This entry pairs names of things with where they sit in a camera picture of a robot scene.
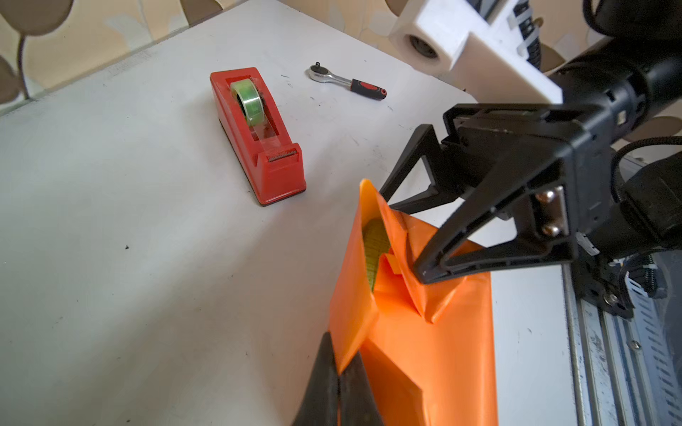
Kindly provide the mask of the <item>green gift box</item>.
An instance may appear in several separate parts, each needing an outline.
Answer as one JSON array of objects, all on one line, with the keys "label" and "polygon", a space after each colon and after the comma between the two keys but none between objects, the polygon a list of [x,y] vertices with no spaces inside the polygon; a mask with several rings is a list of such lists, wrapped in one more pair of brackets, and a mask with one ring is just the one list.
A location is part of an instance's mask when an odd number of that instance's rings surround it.
[{"label": "green gift box", "polygon": [[380,257],[388,253],[391,243],[381,218],[374,218],[362,229],[362,242],[365,252],[366,275],[371,291],[374,291],[378,275]]}]

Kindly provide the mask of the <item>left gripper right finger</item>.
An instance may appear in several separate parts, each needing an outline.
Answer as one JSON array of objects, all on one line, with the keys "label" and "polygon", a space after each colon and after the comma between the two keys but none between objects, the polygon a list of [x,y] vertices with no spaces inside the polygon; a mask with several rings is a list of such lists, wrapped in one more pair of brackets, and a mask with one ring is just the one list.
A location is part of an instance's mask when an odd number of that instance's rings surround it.
[{"label": "left gripper right finger", "polygon": [[339,403],[340,425],[384,425],[360,353],[339,378]]}]

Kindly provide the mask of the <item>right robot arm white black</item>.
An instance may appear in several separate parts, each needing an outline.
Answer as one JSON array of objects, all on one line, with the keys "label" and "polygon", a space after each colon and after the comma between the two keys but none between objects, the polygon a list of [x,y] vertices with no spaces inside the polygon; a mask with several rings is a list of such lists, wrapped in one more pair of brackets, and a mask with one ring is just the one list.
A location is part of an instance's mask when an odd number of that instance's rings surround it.
[{"label": "right robot arm white black", "polygon": [[395,204],[418,213],[460,200],[417,255],[431,288],[476,273],[571,263],[581,297],[630,319],[627,280],[656,294],[649,256],[681,246],[681,157],[624,179],[612,145],[681,97],[678,1],[585,1],[601,39],[552,74],[539,68],[526,1],[410,1],[392,39],[426,74],[472,104],[414,131],[381,195],[416,163],[426,191]]}]

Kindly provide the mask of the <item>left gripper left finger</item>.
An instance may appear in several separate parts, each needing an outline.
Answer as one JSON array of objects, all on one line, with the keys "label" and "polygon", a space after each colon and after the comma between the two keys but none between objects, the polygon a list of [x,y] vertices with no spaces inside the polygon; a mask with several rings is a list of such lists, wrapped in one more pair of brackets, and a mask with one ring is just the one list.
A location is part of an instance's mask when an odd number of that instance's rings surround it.
[{"label": "left gripper left finger", "polygon": [[330,332],[323,335],[307,388],[293,425],[337,425],[339,376]]}]

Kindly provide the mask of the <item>yellow orange wrapping paper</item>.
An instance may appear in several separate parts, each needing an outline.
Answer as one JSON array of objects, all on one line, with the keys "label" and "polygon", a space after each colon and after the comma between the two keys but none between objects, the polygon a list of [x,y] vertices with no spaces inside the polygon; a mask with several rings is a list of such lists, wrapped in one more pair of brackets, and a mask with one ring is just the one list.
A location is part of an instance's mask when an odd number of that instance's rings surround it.
[{"label": "yellow orange wrapping paper", "polygon": [[[362,229],[381,218],[391,249],[374,291]],[[488,273],[420,283],[412,270],[435,228],[391,209],[362,181],[346,255],[330,302],[337,371],[362,355],[386,425],[495,425],[492,286]]]}]

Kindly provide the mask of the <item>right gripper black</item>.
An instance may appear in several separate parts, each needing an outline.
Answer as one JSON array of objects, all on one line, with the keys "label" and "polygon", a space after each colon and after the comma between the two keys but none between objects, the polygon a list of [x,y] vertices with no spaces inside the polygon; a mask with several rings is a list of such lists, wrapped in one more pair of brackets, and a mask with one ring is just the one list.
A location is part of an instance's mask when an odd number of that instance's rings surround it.
[{"label": "right gripper black", "polygon": [[567,264],[608,208],[613,142],[681,95],[680,41],[611,39],[552,75],[560,105],[459,104],[444,147],[471,192],[413,264],[435,284]]}]

